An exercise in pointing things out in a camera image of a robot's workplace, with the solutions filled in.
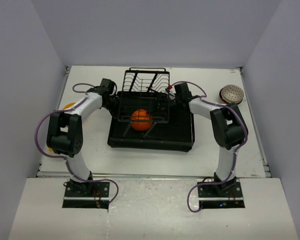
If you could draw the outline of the orange bowl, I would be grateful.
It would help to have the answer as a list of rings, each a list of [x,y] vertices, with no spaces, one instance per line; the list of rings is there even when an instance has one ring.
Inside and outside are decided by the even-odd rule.
[[[147,131],[152,126],[152,116],[145,109],[134,111],[130,117],[131,127],[139,132]]]

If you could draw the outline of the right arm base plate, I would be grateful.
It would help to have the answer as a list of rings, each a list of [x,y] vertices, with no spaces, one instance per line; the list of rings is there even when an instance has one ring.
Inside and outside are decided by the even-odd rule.
[[[240,182],[230,185],[203,185],[197,187],[198,197],[204,200],[234,200],[243,199]]]

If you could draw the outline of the pink flower bowl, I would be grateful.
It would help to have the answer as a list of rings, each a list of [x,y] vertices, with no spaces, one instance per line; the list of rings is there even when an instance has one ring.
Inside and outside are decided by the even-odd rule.
[[[230,95],[223,96],[223,94],[219,93],[220,99],[226,104],[240,104],[243,101],[244,94],[243,93],[234,93]]]

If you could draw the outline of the black wire dish rack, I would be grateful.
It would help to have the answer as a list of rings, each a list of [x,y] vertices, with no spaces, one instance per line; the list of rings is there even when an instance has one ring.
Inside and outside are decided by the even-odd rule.
[[[127,123],[122,137],[132,128],[131,116],[139,109],[146,110],[152,117],[152,126],[143,138],[158,124],[170,120],[170,72],[164,67],[130,67],[124,72],[117,120]]]

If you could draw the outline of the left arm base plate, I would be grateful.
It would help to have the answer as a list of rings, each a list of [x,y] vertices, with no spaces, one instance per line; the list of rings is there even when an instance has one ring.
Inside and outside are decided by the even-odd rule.
[[[65,187],[65,197],[70,198],[101,198],[109,197],[110,183],[105,181],[101,182],[75,182],[69,180],[63,183]]]

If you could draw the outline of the yellow bowl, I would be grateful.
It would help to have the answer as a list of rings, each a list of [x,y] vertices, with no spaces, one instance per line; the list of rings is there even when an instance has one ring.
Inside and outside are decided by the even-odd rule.
[[[65,106],[63,107],[63,110],[66,110],[66,109],[71,108],[74,104],[75,104],[75,102],[68,103],[67,105],[65,105]]]

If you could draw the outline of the brown patterned bowl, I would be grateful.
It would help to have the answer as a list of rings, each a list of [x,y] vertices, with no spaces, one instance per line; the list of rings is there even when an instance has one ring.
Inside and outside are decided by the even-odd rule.
[[[220,99],[227,104],[240,104],[244,99],[244,91],[237,85],[228,84],[220,92]]]

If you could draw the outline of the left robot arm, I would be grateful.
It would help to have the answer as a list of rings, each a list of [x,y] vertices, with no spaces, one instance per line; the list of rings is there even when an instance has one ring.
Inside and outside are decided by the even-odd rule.
[[[46,138],[46,145],[53,152],[51,158],[65,161],[70,173],[69,188],[84,197],[93,193],[97,182],[93,180],[81,153],[84,145],[83,122],[99,109],[113,113],[118,106],[114,81],[103,78],[98,86],[87,85],[90,88],[81,91],[81,100],[49,115]]]

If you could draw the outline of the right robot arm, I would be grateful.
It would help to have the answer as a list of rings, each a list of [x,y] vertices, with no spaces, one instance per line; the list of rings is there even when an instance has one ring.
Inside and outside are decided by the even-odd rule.
[[[174,101],[183,104],[190,113],[211,121],[213,137],[219,146],[217,169],[213,181],[204,188],[213,189],[223,197],[236,183],[236,163],[240,148],[248,140],[248,128],[237,104],[222,104],[206,100],[207,95],[193,96],[189,81],[178,81],[169,89],[174,89]]]

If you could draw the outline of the black drip tray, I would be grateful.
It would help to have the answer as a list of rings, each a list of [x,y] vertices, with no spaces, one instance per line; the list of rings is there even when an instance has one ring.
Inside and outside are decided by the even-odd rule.
[[[107,140],[110,147],[189,152],[195,142],[194,115],[187,110],[169,108],[169,122],[156,125],[145,138],[146,131],[133,128],[123,138],[127,125],[112,118]]]

